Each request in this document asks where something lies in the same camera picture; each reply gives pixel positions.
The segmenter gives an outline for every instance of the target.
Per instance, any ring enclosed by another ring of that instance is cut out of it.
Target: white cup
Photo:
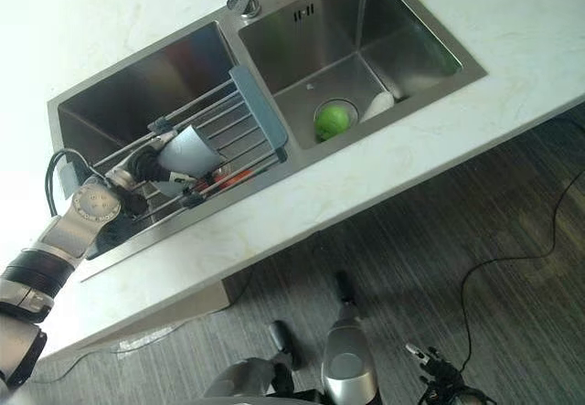
[[[224,157],[193,126],[187,126],[171,140],[158,155],[158,163],[172,172],[201,178],[216,170]],[[168,197],[181,193],[184,185],[170,182],[156,182],[154,185]]]

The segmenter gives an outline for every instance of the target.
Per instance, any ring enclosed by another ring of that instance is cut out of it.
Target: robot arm
[[[119,198],[92,178],[74,194],[67,213],[54,217],[0,276],[0,377],[9,389],[28,379],[47,342],[36,323],[47,317],[57,293],[121,208]]]
[[[101,230],[121,213],[135,216],[146,210],[144,199],[133,192],[137,184],[196,181],[170,172],[156,161],[158,152],[175,136],[174,130],[161,133],[105,178],[89,178],[73,195],[65,215],[54,217],[38,240],[0,275],[0,398],[30,377],[47,342],[37,323],[47,317],[55,296]]]

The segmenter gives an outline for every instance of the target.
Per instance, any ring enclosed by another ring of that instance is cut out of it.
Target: gray rack handle
[[[262,93],[250,70],[247,67],[238,65],[229,71],[229,75],[246,103],[248,110],[250,110],[264,132],[266,140],[268,140],[268,143],[270,143],[279,159],[284,161],[286,159],[286,153],[282,148],[286,144],[289,135],[286,133],[284,126],[282,126],[276,111],[271,107],[268,99]]]

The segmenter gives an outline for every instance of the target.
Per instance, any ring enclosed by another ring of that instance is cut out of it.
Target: metal rack rod
[[[260,174],[263,170],[269,168],[272,165],[277,165],[279,164],[280,161],[278,158],[275,158],[271,161],[269,161],[268,163],[264,163],[263,165],[261,165],[260,167],[254,169],[253,171],[250,172],[249,175],[244,176],[241,180],[238,180],[237,182],[235,182],[234,184],[230,184],[229,186],[222,188],[219,192],[217,192],[216,195],[214,195],[214,197],[216,197],[217,195],[220,195],[224,192],[227,192],[228,190],[230,190],[231,188],[235,187],[235,186],[239,186],[241,183],[243,183],[244,181],[247,181],[248,179],[256,176],[257,174]]]
[[[217,192],[217,194],[216,194],[216,195],[214,195],[214,197],[216,197],[217,195],[220,195],[220,194],[222,194],[222,193],[224,193],[224,192],[227,192],[228,190],[232,189],[232,188],[233,188],[233,187],[235,187],[235,186],[239,186],[239,185],[240,185],[241,183],[243,183],[244,181],[247,181],[247,180],[249,180],[249,179],[251,179],[251,178],[255,177],[256,175],[260,174],[260,173],[261,173],[263,170],[265,170],[265,169],[268,169],[268,168],[269,168],[269,167],[271,167],[272,165],[277,165],[277,164],[279,164],[279,163],[280,163],[280,161],[278,160],[278,158],[276,158],[276,159],[274,159],[274,160],[271,160],[271,161],[269,161],[268,163],[264,163],[263,165],[261,165],[261,166],[260,166],[260,167],[258,167],[257,169],[254,169],[254,171],[253,171],[253,172],[251,172],[251,173],[250,173],[249,175],[247,175],[246,177],[244,177],[244,178],[242,178],[242,179],[238,180],[236,183],[234,183],[234,184],[232,184],[232,185],[230,185],[230,186],[228,186],[228,187],[226,187],[226,188],[222,189],[221,191]],[[185,207],[178,208],[178,209],[177,209],[177,210],[175,210],[173,213],[171,213],[171,214],[169,214],[169,215],[166,215],[164,218],[162,218],[162,219],[160,219],[160,220],[156,221],[156,222],[155,222],[153,225],[151,225],[151,226],[149,227],[149,229],[151,229],[151,228],[153,228],[153,227],[156,227],[157,225],[159,225],[159,224],[162,224],[162,223],[164,223],[165,221],[167,221],[167,220],[169,220],[169,219],[171,219],[171,218],[174,218],[175,216],[178,216],[178,215],[180,215],[181,213],[183,213],[184,211],[187,211],[187,210],[188,210],[188,208],[185,208]]]
[[[185,112],[189,108],[191,108],[193,105],[199,103],[200,101],[205,100],[209,96],[212,96],[213,94],[215,94],[219,90],[222,90],[222,89],[226,88],[231,83],[233,83],[233,80],[232,79],[226,80],[221,85],[218,85],[216,88],[214,88],[213,90],[210,90],[210,91],[206,92],[202,96],[199,96],[196,99],[194,99],[194,100],[186,103],[185,105],[181,106],[180,108],[177,108],[176,110],[168,113],[165,118],[167,120],[174,119],[177,115],[182,114],[183,112]]]
[[[262,161],[264,161],[266,158],[270,157],[274,155],[274,151],[270,150],[269,152],[264,153],[263,155],[260,155],[259,157],[253,159],[252,161],[250,161],[249,163],[243,165],[241,168],[239,168],[238,170],[236,170],[235,172],[232,172],[231,174],[229,174],[228,176],[225,176],[223,178],[221,178],[218,182],[212,184],[211,186],[209,186],[208,188],[204,188],[203,190],[201,190],[201,195],[208,195],[209,192],[214,191],[216,188],[218,188],[219,186],[222,186],[223,184],[225,184],[226,182],[228,182],[231,178],[233,178],[234,176],[238,176],[239,174],[241,174],[243,171],[250,169],[252,166],[261,163]]]
[[[209,91],[206,92],[205,94],[203,94],[202,96],[198,97],[197,99],[194,99],[193,101],[190,102],[191,106],[194,105],[195,103],[198,103],[200,101],[203,101],[204,99],[206,99],[209,96]],[[211,110],[213,110],[214,108],[217,108],[221,103],[228,101],[229,99],[235,97],[239,95],[238,91],[233,91],[230,94],[228,94],[227,96],[219,99],[218,101],[212,103],[211,105],[207,106],[207,108],[204,108],[201,111],[196,112],[195,114],[193,114],[191,117],[188,117],[186,119],[184,119],[182,122],[180,122],[178,125],[174,126],[175,129],[179,130],[180,128],[182,128],[183,126],[190,124],[191,122],[193,122],[197,117],[201,116],[202,114],[205,114],[206,112],[209,112]],[[185,105],[181,106],[178,110],[182,110],[185,108]],[[177,112],[178,110],[174,110],[172,112],[170,112],[169,114],[167,114],[165,116],[165,118],[168,117],[168,115],[173,114],[175,112]],[[127,151],[130,151],[132,149],[134,149],[134,147],[139,146],[142,143],[146,143],[148,140],[150,140],[151,138],[154,137],[154,133],[148,133],[146,135],[143,135],[142,137],[138,138],[137,140],[134,140],[133,142],[131,142],[130,144],[127,144],[125,147],[123,147],[122,149],[118,149],[117,151],[115,151],[114,153],[106,156],[105,158],[102,158],[100,161],[98,161],[95,165],[93,165],[94,167],[100,167],[101,165],[111,161],[114,158],[117,158],[118,156],[124,154]]]
[[[229,160],[224,161],[222,164],[220,164],[218,166],[218,169],[223,167],[224,165],[228,165],[229,163],[237,160],[238,158],[240,158],[241,156],[247,154],[250,151],[253,151],[254,149],[256,149],[258,146],[262,145],[263,143],[266,142],[265,138],[262,138],[261,140],[259,140],[258,142],[251,144],[250,146],[248,146],[246,149],[244,149],[241,152],[238,152],[237,154],[235,154],[234,156],[232,156]]]
[[[240,135],[236,135],[234,138],[232,138],[231,140],[229,140],[227,143],[222,144],[221,146],[218,146],[216,149],[218,151],[221,151],[222,149],[225,149],[226,147],[236,143],[238,140],[241,140],[242,138],[244,138],[246,135],[250,135],[251,133],[253,133],[254,131],[260,129],[259,125],[257,124],[256,126],[253,126],[251,128],[249,128],[248,130],[244,131],[243,133],[241,133]]]
[[[273,155],[274,155],[274,152],[272,150],[270,150],[267,153],[264,153],[263,155],[260,155],[259,157],[255,158],[254,160],[252,160],[249,163],[245,164],[244,166],[242,166],[240,169],[236,170],[235,172],[232,172],[228,176],[225,176],[225,177],[221,178],[218,182],[216,182],[216,183],[212,184],[211,186],[203,189],[201,192],[199,192],[200,195],[202,195],[203,197],[206,197],[206,195],[208,195],[210,192],[212,192],[215,189],[217,189],[218,187],[222,186],[223,184],[225,184],[226,182],[228,182],[233,177],[241,174],[245,170],[247,170],[247,169],[249,169],[249,168],[257,165],[258,163],[261,163],[262,161],[264,161],[265,159],[267,159],[267,158],[269,158],[269,157],[271,157]],[[235,186],[236,184],[239,184],[239,182],[241,182],[241,180],[237,181],[233,185],[229,185],[228,187]],[[134,222],[140,222],[142,220],[145,220],[147,218],[150,218],[151,216],[155,215],[159,211],[164,210],[165,208],[168,208],[168,207],[172,206],[173,204],[175,204],[181,197],[182,197],[182,195],[177,195],[176,197],[170,198],[164,204],[161,204],[157,208],[153,208],[149,212],[147,212],[147,213],[143,214],[142,216],[140,216],[139,218],[135,219]]]
[[[212,124],[215,120],[218,120],[222,117],[225,117],[226,115],[228,115],[230,112],[237,110],[241,105],[244,104],[244,101],[239,101],[238,103],[236,103],[235,105],[231,105],[229,108],[227,108],[225,111],[220,112],[218,115],[214,115],[213,117],[211,117],[210,119],[204,121],[203,123],[200,123],[197,125],[197,129],[201,129],[201,128],[205,128],[207,125]]]
[[[210,111],[213,111],[215,108],[217,108],[220,104],[225,103],[226,101],[239,96],[239,92],[238,91],[233,91],[230,94],[228,94],[226,97],[223,97],[221,99],[219,99],[218,101],[211,103],[209,106],[207,106],[207,108],[204,108],[203,110],[196,112],[195,114],[193,114],[191,117],[187,117],[186,119],[184,119],[182,122],[180,122],[179,124],[176,124],[175,126],[173,126],[173,128],[177,129],[178,131],[182,131],[184,127],[186,127],[187,125],[189,125],[190,123],[194,122],[196,119],[198,119],[201,115],[207,114]],[[230,111],[233,111],[236,107],[232,106],[229,108]]]
[[[211,140],[214,137],[217,137],[218,135],[223,134],[224,132],[226,132],[227,130],[233,128],[234,126],[244,122],[245,120],[249,119],[252,116],[252,114],[250,112],[248,112],[246,115],[244,115],[243,117],[240,117],[238,120],[224,126],[223,128],[215,131],[214,133],[211,133],[210,135],[207,136],[207,138],[209,140]]]

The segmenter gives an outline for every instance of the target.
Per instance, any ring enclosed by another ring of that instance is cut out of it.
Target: red object
[[[251,175],[251,173],[252,173],[251,170],[244,170],[244,171],[240,172],[239,174],[237,174],[236,176],[230,178],[225,183],[221,184],[221,186],[219,186],[219,188],[227,188],[229,186],[233,186],[234,184],[236,184],[241,179],[243,179],[243,178]],[[215,180],[216,181],[221,181],[223,178],[225,178],[225,176],[216,176],[215,177]]]

